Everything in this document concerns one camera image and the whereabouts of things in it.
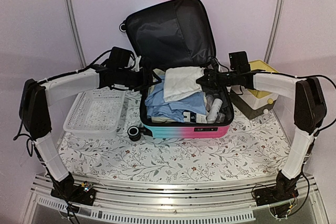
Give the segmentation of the white garment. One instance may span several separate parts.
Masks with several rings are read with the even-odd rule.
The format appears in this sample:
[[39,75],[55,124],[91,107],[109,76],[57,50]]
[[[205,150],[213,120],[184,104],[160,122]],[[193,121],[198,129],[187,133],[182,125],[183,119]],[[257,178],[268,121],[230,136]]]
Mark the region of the white garment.
[[163,99],[165,102],[179,101],[202,91],[196,80],[204,75],[201,67],[169,68],[165,72]]

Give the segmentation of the light blue shirt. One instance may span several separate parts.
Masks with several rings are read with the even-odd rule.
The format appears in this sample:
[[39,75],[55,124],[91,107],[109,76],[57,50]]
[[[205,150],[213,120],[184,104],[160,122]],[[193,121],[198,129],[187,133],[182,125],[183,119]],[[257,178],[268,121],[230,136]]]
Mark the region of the light blue shirt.
[[162,82],[154,85],[148,91],[145,99],[146,114],[149,119],[164,117],[175,122],[184,122],[184,111],[198,114],[206,114],[205,96],[203,92],[197,92],[179,101],[165,102],[163,99],[164,75],[159,76]]

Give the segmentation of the pink and teal kids suitcase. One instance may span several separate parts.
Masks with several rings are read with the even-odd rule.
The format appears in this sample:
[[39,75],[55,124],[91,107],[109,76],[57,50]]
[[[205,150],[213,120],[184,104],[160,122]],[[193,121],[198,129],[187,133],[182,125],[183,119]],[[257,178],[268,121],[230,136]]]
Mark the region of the pink and teal kids suitcase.
[[[206,9],[200,0],[170,0],[129,15],[119,26],[126,33],[140,65],[167,70],[173,67],[203,67],[216,56],[216,47]],[[224,136],[234,118],[226,87],[217,90],[223,101],[222,123],[156,123],[147,116],[141,91],[140,120],[144,134],[154,138],[218,138]]]

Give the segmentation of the beige garment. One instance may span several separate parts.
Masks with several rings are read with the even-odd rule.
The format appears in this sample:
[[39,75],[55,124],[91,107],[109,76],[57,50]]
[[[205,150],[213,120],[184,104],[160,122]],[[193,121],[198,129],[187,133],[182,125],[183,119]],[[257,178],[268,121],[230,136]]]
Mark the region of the beige garment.
[[[165,72],[160,69],[154,69],[154,73],[156,73],[161,79],[164,79]],[[154,86],[149,88],[148,94],[151,94],[154,90]],[[163,116],[151,116],[150,119],[153,123],[166,123],[168,121],[168,118],[165,118]]]

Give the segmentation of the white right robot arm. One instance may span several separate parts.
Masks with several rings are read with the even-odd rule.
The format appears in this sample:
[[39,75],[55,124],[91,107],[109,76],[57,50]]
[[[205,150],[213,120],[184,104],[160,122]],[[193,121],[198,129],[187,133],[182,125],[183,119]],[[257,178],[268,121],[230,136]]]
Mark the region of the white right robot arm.
[[274,187],[260,186],[251,194],[258,206],[273,204],[298,197],[296,183],[304,175],[303,168],[311,153],[315,139],[326,128],[322,126],[327,106],[319,78],[320,74],[292,76],[285,73],[253,70],[244,51],[229,54],[230,71],[219,72],[206,68],[196,83],[224,89],[243,86],[247,89],[267,91],[294,101],[295,134],[285,165],[278,172]]

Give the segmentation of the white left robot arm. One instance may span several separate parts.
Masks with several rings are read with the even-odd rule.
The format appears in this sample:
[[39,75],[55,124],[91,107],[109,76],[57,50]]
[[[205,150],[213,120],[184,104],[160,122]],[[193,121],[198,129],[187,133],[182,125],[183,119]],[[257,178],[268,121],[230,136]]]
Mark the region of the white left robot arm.
[[118,90],[120,85],[127,90],[140,91],[162,81],[150,63],[136,60],[131,51],[113,47],[107,52],[110,56],[101,64],[94,60],[79,70],[40,81],[28,79],[24,83],[19,106],[21,122],[13,139],[27,137],[29,153],[36,153],[51,178],[51,195],[67,204],[73,202],[92,206],[97,192],[89,182],[75,185],[72,174],[64,165],[52,140],[49,107],[84,91],[101,88]]

